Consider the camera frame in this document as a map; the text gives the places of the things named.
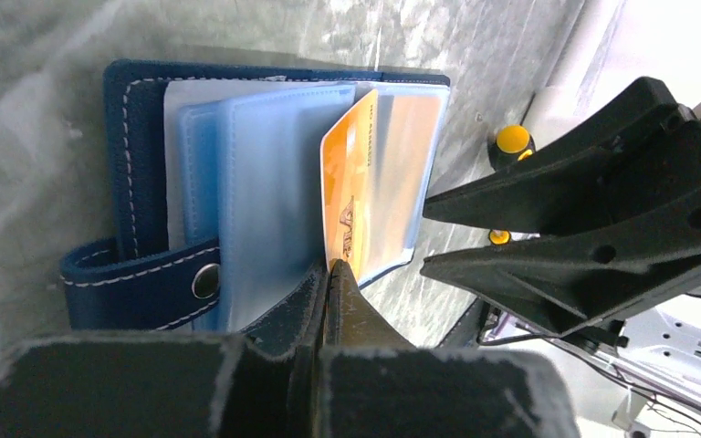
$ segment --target screw hole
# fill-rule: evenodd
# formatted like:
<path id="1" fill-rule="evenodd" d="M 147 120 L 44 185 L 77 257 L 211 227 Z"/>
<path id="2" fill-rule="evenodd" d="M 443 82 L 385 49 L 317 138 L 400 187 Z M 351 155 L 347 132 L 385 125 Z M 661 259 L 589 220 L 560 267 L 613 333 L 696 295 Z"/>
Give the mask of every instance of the screw hole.
<path id="1" fill-rule="evenodd" d="M 696 230 L 701 230 L 701 208 L 694 210 L 689 217 L 686 219 L 689 226 L 695 228 Z"/>
<path id="2" fill-rule="evenodd" d="M 603 245 L 592 251 L 592 261 L 606 265 L 616 257 L 616 249 L 611 245 Z"/>

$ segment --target white stitching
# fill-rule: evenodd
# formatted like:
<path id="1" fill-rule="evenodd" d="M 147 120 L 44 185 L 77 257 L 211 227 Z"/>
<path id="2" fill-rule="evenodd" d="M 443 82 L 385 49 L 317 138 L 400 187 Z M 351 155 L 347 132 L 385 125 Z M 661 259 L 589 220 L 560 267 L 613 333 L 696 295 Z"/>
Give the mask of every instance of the white stitching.
<path id="1" fill-rule="evenodd" d="M 97 256 L 102 256 L 104 254 L 110 253 L 110 249 L 101 249 L 100 251 L 96 251 L 90 255 L 85 255 L 84 257 L 80 258 L 76 263 L 81 263 L 84 262 L 85 260 L 90 260 L 91 258 L 95 258 Z"/>
<path id="2" fill-rule="evenodd" d="M 212 305 L 216 304 L 219 302 L 219 297 L 216 297 L 215 300 L 211 301 L 210 303 L 206 304 L 205 306 L 202 306 L 201 308 L 198 308 L 194 312 L 190 313 L 189 315 L 184 315 L 181 318 L 176 319 L 175 321 L 169 322 L 165 324 L 164 326 L 159 326 L 158 328 L 155 328 L 153 331 L 159 331 L 159 330 L 165 330 L 165 329 L 170 329 L 171 327 L 179 325 L 182 321 L 185 321 L 198 313 L 202 312 L 203 310 L 206 310 L 207 308 L 211 307 Z"/>
<path id="3" fill-rule="evenodd" d="M 111 285 L 111 284 L 114 284 L 114 283 L 119 283 L 120 281 L 132 280 L 133 278 L 136 278 L 136 277 L 139 277 L 139 276 L 145 276 L 145 275 L 147 275 L 147 274 L 153 274 L 153 273 L 155 273 L 155 272 L 157 272 L 157 271 L 161 271 L 161 270 L 163 270 L 163 269 L 165 269 L 165 268 L 168 268 L 168 267 L 171 267 L 171 266 L 173 266 L 173 265 L 179 265 L 179 264 L 181 264 L 181 263 L 183 263 L 183 262 L 185 262 L 185 261 L 187 261 L 187 260 L 192 260 L 193 258 L 195 258 L 195 257 L 197 257 L 197 256 L 201 256 L 201 255 L 207 254 L 207 253 L 212 253 L 213 251 L 216 251 L 217 249 L 219 249 L 218 246 L 215 246 L 215 247 L 213 247 L 213 248 L 207 248 L 207 249 L 204 249 L 204 250 L 202 250 L 202 251 L 198 251 L 198 252 L 196 252 L 196 253 L 194 253 L 194 254 L 188 255 L 188 256 L 186 256 L 186 257 L 182 257 L 182 258 L 180 258 L 180 259 L 178 259 L 178 260 L 175 260 L 175 261 L 166 263 L 166 264 L 164 264 L 164 265 L 152 267 L 152 268 L 149 268 L 149 269 L 144 269 L 144 270 L 142 270 L 142 271 L 139 271 L 139 272 L 137 272 L 137 273 L 135 273 L 135 274 L 130 274 L 130 275 L 128 275 L 128 276 L 118 276 L 117 278 L 112 278 L 112 279 L 109 279 L 109 280 L 97 281 L 97 282 L 95 282 L 95 283 L 74 283 L 73 281 L 68 281 L 68 280 L 66 280 L 63 276 L 61 276 L 60 278 L 63 280 L 63 283 L 65 283 L 65 284 L 68 285 L 68 286 L 76 286 L 76 287 L 95 287 L 95 286 Z"/>
<path id="4" fill-rule="evenodd" d="M 125 94 L 122 95 L 122 126 L 125 129 L 125 135 L 122 137 L 124 143 L 125 151 L 125 162 L 128 166 L 128 204 L 131 208 L 131 230 L 133 232 L 133 251 L 135 252 L 136 258 L 138 258 L 138 238 L 135 233 L 135 205 L 132 200 L 132 162 L 131 162 L 131 152 L 130 152 L 130 140 L 128 139 L 128 133 L 130 132 L 128 128 L 128 95 L 131 93 L 131 88 L 136 82 L 128 84 L 125 89 Z"/>

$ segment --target yellow knob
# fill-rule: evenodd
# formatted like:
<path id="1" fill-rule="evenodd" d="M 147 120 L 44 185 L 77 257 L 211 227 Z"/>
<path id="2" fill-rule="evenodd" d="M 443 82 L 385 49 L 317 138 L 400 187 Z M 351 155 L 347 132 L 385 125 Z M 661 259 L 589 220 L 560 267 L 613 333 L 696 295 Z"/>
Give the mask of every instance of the yellow knob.
<path id="1" fill-rule="evenodd" d="M 496 145 L 505 153 L 518 153 L 528 147 L 530 134 L 520 125 L 509 125 L 498 132 Z"/>
<path id="2" fill-rule="evenodd" d="M 512 240 L 512 234 L 509 231 L 492 230 L 488 238 L 493 245 L 505 245 Z"/>

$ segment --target wire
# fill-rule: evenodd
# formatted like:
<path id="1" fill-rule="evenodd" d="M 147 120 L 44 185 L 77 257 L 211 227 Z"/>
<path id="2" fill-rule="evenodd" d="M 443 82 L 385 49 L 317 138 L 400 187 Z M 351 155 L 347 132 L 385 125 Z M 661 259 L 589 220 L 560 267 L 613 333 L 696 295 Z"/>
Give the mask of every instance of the wire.
<path id="1" fill-rule="evenodd" d="M 678 420 L 674 420 L 673 418 L 665 415 L 659 409 L 656 409 L 654 407 L 654 405 L 655 405 L 654 401 L 650 401 L 650 403 L 651 403 L 651 406 L 649 406 L 649 411 L 656 413 L 657 415 L 661 416 L 662 418 L 665 418 L 667 421 L 672 422 L 673 424 L 678 424 L 680 426 L 684 426 L 685 428 L 691 429 L 692 433 L 697 433 L 698 435 L 701 436 L 701 432 L 698 431 L 697 429 L 695 429 L 695 426 L 693 426 L 691 424 L 686 424 L 685 422 L 679 422 Z"/>
<path id="2" fill-rule="evenodd" d="M 539 334 L 533 334 L 529 333 L 528 335 L 520 335 L 520 336 L 512 336 L 510 338 L 502 338 L 502 339 L 495 339 L 495 340 L 484 340 L 481 342 L 477 342 L 480 347 L 498 347 L 501 345 L 508 345 L 508 344 L 514 344 L 516 342 L 524 342 L 526 340 L 534 340 L 534 339 L 556 339 L 556 336 L 548 336 L 548 335 L 539 335 Z"/>
<path id="3" fill-rule="evenodd" d="M 663 431 L 662 429 L 649 429 L 652 432 L 662 432 L 662 433 L 692 433 L 696 435 L 700 435 L 700 432 L 692 432 L 692 431 Z"/>
<path id="4" fill-rule="evenodd" d="M 616 375 L 616 376 L 612 376 L 611 374 L 609 374 L 609 373 L 606 372 L 605 370 L 601 370 L 597 365 L 595 365 L 595 364 L 593 364 L 593 363 L 590 363 L 588 360 L 584 359 L 582 356 L 580 356 L 580 355 L 574 353 L 573 351 L 570 351 L 570 350 L 568 350 L 568 349 L 565 349 L 564 347 L 562 347 L 562 346 L 560 346 L 560 345 L 558 345 L 558 344 L 556 344 L 556 343 L 553 343 L 552 345 L 554 345 L 554 346 L 558 347 L 559 349 L 565 351 L 566 353 L 570 354 L 570 355 L 573 356 L 574 358 L 576 358 L 576 359 L 582 361 L 585 365 L 587 365 L 588 367 L 592 368 L 592 369 L 593 369 L 594 371 L 596 371 L 598 374 L 600 374 L 601 376 L 603 376 L 603 378 L 608 379 L 609 381 L 612 381 L 613 383 L 615 383 L 615 384 L 617 384 L 617 385 L 620 385 L 620 386 L 623 386 L 623 387 L 630 387 L 630 388 L 631 388 L 631 391 L 633 391 L 633 392 L 635 392 L 636 394 L 638 394 L 638 395 L 644 397 L 646 400 L 649 400 L 649 401 L 651 401 L 651 402 L 654 402 L 654 404 L 658 404 L 658 405 L 660 405 L 660 406 L 666 408 L 668 411 L 675 412 L 675 413 L 677 413 L 677 414 L 679 414 L 679 415 L 685 417 L 687 420 L 690 420 L 690 421 L 692 421 L 692 422 L 696 422 L 697 424 L 699 424 L 699 425 L 701 426 L 701 422 L 700 422 L 697 418 L 693 417 L 692 415 L 688 415 L 688 414 L 686 414 L 686 413 L 684 413 L 684 412 L 681 412 L 681 411 L 677 410 L 676 408 L 670 406 L 669 404 L 666 404 L 666 403 L 663 403 L 663 402 L 661 402 L 661 401 L 658 401 L 658 400 L 657 400 L 657 396 L 665 397 L 666 399 L 670 399 L 670 400 L 672 400 L 672 401 L 674 401 L 674 402 L 681 403 L 681 404 L 683 404 L 684 406 L 686 406 L 686 407 L 689 408 L 689 409 L 698 411 L 699 409 L 698 409 L 692 402 L 687 401 L 687 400 L 685 400 L 685 399 L 683 399 L 683 398 L 681 398 L 681 397 L 674 396 L 673 394 L 664 394 L 664 393 L 661 393 L 661 392 L 659 392 L 659 391 L 655 391 L 655 390 L 653 390 L 653 389 L 651 389 L 651 388 L 646 388 L 646 387 L 644 387 L 644 386 L 642 386 L 642 385 L 639 385 L 639 384 L 637 384 L 637 383 L 629 382 L 629 381 L 626 380 L 624 377 L 622 377 L 622 374 L 620 373 L 619 369 L 618 369 L 615 365 L 612 365 L 612 367 L 613 367 L 614 370 L 617 372 L 617 375 Z M 647 395 L 647 393 L 653 394 L 653 397 L 649 397 L 649 395 Z"/>
<path id="5" fill-rule="evenodd" d="M 502 346 L 502 345 L 513 344 L 513 343 L 516 343 L 516 342 L 523 342 L 523 341 L 526 341 L 526 340 L 533 340 L 533 339 L 557 339 L 557 338 L 558 338 L 558 337 L 556 337 L 556 336 L 548 336 L 548 335 L 541 335 L 541 334 L 536 334 L 536 333 L 529 333 L 529 334 L 526 334 L 526 335 L 513 336 L 513 337 L 511 337 L 511 338 L 503 338 L 503 339 L 495 339 L 495 340 L 490 340 L 490 341 L 484 341 L 484 342 L 479 343 L 479 347 L 498 347 L 498 346 Z M 569 349 L 566 349 L 566 348 L 562 347 L 561 345 L 558 345 L 557 343 L 552 343 L 552 345 L 554 345 L 555 347 L 561 349 L 562 351 L 565 351 L 566 353 L 570 354 L 570 355 L 573 356 L 574 358 L 580 360 L 580 361 L 583 362 L 585 365 L 587 365 L 588 367 L 592 368 L 592 370 L 594 370 L 595 372 L 597 372 L 598 374 L 600 374 L 604 379 L 607 379 L 607 380 L 609 380 L 609 381 L 611 381 L 611 382 L 613 382 L 614 384 L 617 384 L 617 385 L 619 385 L 619 386 L 629 387 L 629 388 L 631 389 L 632 392 L 635 392 L 636 394 L 638 394 L 638 395 L 644 397 L 646 400 L 649 400 L 650 402 L 653 402 L 654 404 L 660 405 L 660 406 L 666 408 L 668 411 L 677 413 L 677 414 L 681 415 L 682 417 L 685 417 L 687 420 L 689 420 L 689 421 L 691 421 L 691 422 L 695 422 L 695 423 L 697 423 L 697 424 L 699 424 L 699 425 L 701 426 L 701 422 L 700 422 L 697 418 L 695 418 L 695 417 L 693 417 L 693 416 L 691 416 L 691 415 L 689 415 L 689 414 L 686 414 L 686 413 L 684 413 L 684 412 L 681 412 L 681 411 L 677 410 L 676 408 L 674 408 L 673 406 L 670 406 L 669 404 L 666 404 L 666 403 L 663 403 L 663 402 L 661 402 L 661 401 L 658 401 L 658 400 L 657 400 L 657 396 L 665 397 L 666 399 L 670 399 L 670 400 L 673 401 L 673 402 L 678 402 L 678 403 L 680 403 L 680 404 L 683 404 L 684 406 L 686 406 L 686 407 L 689 408 L 689 409 L 692 409 L 692 410 L 694 410 L 694 411 L 699 411 L 700 408 L 698 408 L 697 406 L 695 406 L 692 402 L 690 402 L 690 401 L 688 401 L 688 400 L 686 400 L 686 399 L 684 399 L 684 398 L 682 398 L 682 397 L 678 397 L 678 396 L 676 396 L 676 395 L 673 395 L 673 394 L 662 393 L 662 392 L 660 392 L 660 391 L 656 391 L 656 390 L 653 390 L 653 389 L 651 389 L 651 388 L 647 388 L 647 387 L 645 387 L 645 386 L 643 386 L 643 385 L 639 385 L 639 384 L 637 384 L 637 383 L 630 382 L 630 381 L 628 381 L 628 380 L 624 377 L 624 375 L 622 374 L 622 372 L 620 371 L 620 369 L 617 368 L 616 365 L 613 365 L 613 364 L 611 365 L 611 367 L 614 369 L 614 372 L 616 373 L 616 375 L 611 375 L 611 374 L 610 374 L 609 372 L 607 372 L 606 370 L 602 370 L 602 369 L 599 368 L 597 365 L 595 365 L 595 364 L 589 362 L 588 360 L 584 359 L 584 358 L 583 358 L 582 356 L 580 356 L 579 354 L 576 354 L 576 353 L 574 353 L 573 351 L 570 351 Z"/>

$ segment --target gray fabric surface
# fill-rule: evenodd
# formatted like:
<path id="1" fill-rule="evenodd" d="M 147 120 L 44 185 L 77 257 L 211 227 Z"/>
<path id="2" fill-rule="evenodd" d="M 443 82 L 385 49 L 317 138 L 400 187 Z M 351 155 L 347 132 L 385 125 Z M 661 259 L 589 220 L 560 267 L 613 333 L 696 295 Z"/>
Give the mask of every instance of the gray fabric surface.
<path id="1" fill-rule="evenodd" d="M 442 70 L 454 91 L 439 191 L 487 172 L 480 145 L 521 119 L 582 1 L 0 0 L 0 352 L 67 328 L 58 260 L 113 232 L 100 79 L 113 59 Z M 419 260 L 484 233 L 422 231 L 413 265 L 364 294 L 434 345 L 470 297 L 420 278 Z"/>

